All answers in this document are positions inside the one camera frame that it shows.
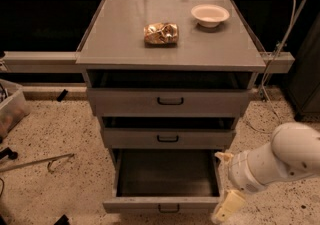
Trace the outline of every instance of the white bowl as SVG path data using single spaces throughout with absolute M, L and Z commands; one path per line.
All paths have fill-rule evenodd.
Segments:
M 218 5 L 197 5 L 192 8 L 191 14 L 201 26 L 214 28 L 230 17 L 229 12 Z

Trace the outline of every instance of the food package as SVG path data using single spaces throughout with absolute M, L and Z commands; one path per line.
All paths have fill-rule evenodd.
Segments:
M 176 44 L 179 39 L 178 25 L 153 23 L 144 27 L 144 42 L 148 44 Z

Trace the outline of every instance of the white robotic arm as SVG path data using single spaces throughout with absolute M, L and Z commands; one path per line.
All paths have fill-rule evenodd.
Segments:
M 300 123 L 286 123 L 257 149 L 216 156 L 227 161 L 228 177 L 235 187 L 215 209 L 212 219 L 220 223 L 244 205 L 245 194 L 265 190 L 275 182 L 319 176 L 320 133 Z

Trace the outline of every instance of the cabinet top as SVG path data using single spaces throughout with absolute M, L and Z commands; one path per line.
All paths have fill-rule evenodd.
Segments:
M 203 28 L 191 15 L 199 4 L 222 6 L 230 18 L 217 28 Z M 177 45 L 145 45 L 143 28 L 157 22 L 178 25 Z M 265 67 L 230 0 L 106 0 L 77 63 L 256 72 Z

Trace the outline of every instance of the speckled floor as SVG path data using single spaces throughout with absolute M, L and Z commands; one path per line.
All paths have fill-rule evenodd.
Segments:
M 294 121 L 294 111 L 279 89 L 270 89 L 272 103 L 282 122 Z M 269 104 L 256 94 L 246 112 L 255 128 L 272 131 L 278 119 Z M 7 224 L 50 225 L 63 214 L 71 225 L 103 224 L 212 224 L 200 214 L 107 214 L 102 202 L 111 197 L 114 168 L 104 148 L 97 119 L 86 100 L 28 100 L 31 108 L 0 145 L 19 153 L 15 161 L 0 160 L 0 168 L 43 158 L 75 153 L 56 161 L 52 169 L 38 164 L 0 174 L 5 182 L 0 213 Z M 305 122 L 320 130 L 320 122 Z M 270 135 L 250 128 L 243 119 L 230 152 L 253 149 Z M 320 222 L 320 179 L 273 184 L 267 191 L 248 197 L 247 204 L 225 225 L 300 225 Z

